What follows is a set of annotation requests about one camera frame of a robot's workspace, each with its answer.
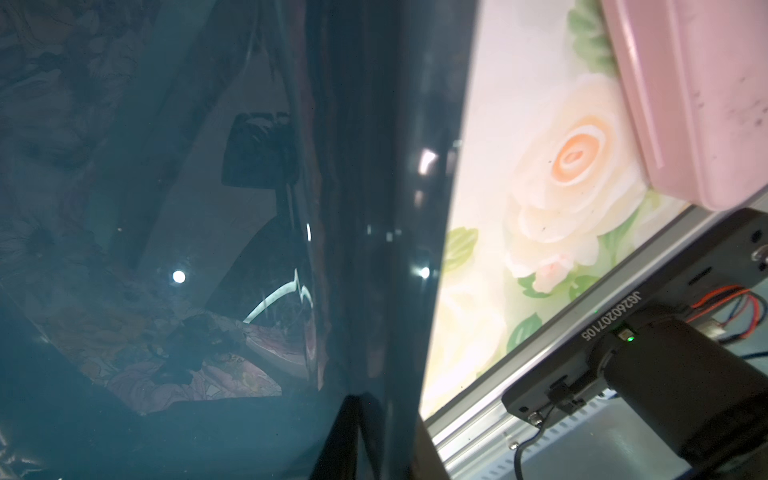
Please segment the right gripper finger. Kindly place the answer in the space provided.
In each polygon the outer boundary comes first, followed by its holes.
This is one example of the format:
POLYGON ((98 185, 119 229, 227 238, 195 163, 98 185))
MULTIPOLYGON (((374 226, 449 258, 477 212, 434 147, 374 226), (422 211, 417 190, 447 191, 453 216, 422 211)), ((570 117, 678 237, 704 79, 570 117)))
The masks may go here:
POLYGON ((448 479, 424 420, 400 428, 370 395, 348 395, 310 474, 312 479, 448 479))

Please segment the large teal plastic tray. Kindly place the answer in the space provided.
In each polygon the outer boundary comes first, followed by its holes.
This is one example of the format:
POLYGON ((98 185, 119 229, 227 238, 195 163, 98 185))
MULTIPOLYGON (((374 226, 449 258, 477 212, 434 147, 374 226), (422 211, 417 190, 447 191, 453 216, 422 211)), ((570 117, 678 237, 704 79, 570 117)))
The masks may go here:
POLYGON ((2 477, 309 479, 346 396, 422 418, 477 13, 3 2, 2 477))

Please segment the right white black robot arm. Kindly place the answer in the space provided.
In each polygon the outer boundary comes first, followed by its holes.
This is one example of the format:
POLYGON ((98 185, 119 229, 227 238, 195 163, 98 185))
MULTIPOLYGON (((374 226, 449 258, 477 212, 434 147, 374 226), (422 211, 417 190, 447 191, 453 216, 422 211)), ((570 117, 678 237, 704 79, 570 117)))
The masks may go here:
MULTIPOLYGON (((634 340, 608 334, 590 353, 588 374, 639 415, 690 469, 675 479, 767 479, 767 375, 661 310, 630 322, 634 340)), ((523 455, 554 425, 557 411, 576 394, 556 387, 552 407, 534 436, 515 450, 515 479, 524 479, 523 455)), ((358 440, 371 453, 363 398, 347 396, 309 479, 358 479, 358 440)), ((416 414, 410 464, 396 479, 450 479, 423 420, 416 414)))

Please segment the left pink pencil case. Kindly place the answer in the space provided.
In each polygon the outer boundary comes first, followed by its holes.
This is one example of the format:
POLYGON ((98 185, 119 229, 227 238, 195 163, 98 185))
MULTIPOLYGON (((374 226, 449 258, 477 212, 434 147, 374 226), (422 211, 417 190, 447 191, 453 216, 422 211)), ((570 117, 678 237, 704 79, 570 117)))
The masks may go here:
POLYGON ((605 1, 646 171, 710 211, 767 185, 767 4, 605 1))

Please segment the aluminium front rail frame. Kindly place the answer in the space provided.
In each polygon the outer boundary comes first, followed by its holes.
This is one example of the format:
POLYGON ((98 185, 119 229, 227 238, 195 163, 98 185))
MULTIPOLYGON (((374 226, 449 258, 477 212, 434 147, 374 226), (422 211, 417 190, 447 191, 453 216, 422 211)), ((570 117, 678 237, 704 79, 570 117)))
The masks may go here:
MULTIPOLYGON (((719 213, 688 207, 633 253, 667 227, 701 230, 744 208, 767 214, 766 194, 719 213)), ((515 479, 515 450, 536 434, 542 418, 529 424, 514 417, 501 396, 545 346, 566 336, 571 326, 556 325, 556 316, 429 419, 428 430, 450 478, 515 479)), ((767 276, 717 301, 698 321, 680 321, 767 375, 767 276)), ((622 332, 622 338, 634 340, 634 332, 622 332)), ((675 479, 689 469, 608 386, 575 414, 555 420, 523 455, 524 479, 675 479)))

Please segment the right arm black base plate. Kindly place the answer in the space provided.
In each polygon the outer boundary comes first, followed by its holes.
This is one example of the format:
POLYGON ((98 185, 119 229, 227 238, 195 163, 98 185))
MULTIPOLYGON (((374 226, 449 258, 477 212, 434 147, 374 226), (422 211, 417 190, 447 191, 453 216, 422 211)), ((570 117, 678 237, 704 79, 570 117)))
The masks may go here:
POLYGON ((571 326, 502 394, 505 410, 534 424, 549 409, 573 415, 607 388, 594 370, 599 341, 628 329, 644 314, 698 321, 730 294, 767 276, 767 214, 730 213, 701 230, 676 225, 633 253, 555 318, 571 326))

